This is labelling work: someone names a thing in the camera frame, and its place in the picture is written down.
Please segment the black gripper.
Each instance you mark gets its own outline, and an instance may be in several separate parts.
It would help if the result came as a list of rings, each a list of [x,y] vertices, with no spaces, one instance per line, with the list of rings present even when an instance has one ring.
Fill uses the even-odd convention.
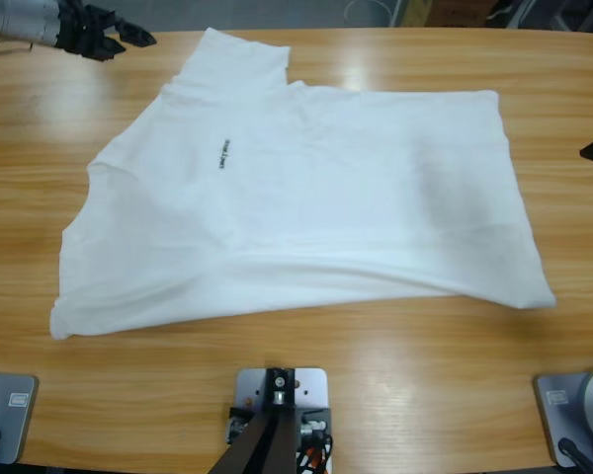
[[[126,51],[115,39],[108,38],[105,30],[115,27],[120,40],[136,47],[156,44],[155,37],[143,27],[117,18],[115,11],[82,1],[58,1],[59,33],[55,48],[88,59],[107,61]]]

